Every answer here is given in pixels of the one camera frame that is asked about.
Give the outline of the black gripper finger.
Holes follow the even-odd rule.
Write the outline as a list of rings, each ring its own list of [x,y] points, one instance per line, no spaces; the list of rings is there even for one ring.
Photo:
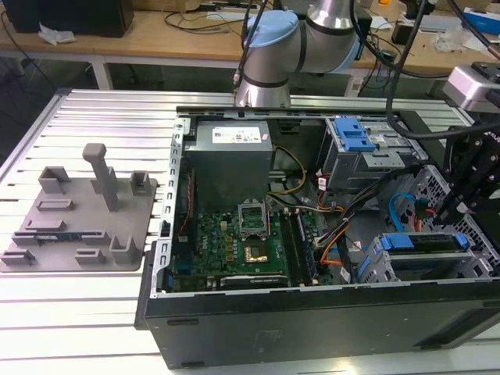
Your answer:
[[[459,135],[446,140],[445,158],[442,175],[446,179],[449,192],[437,205],[437,216],[434,220],[438,225],[452,225],[458,223],[464,216],[459,211],[463,199],[459,197],[462,178],[459,176],[463,156],[469,148],[469,136]]]
[[[466,213],[492,213],[493,201],[489,198],[493,183],[492,152],[467,152],[455,164],[455,210]]]

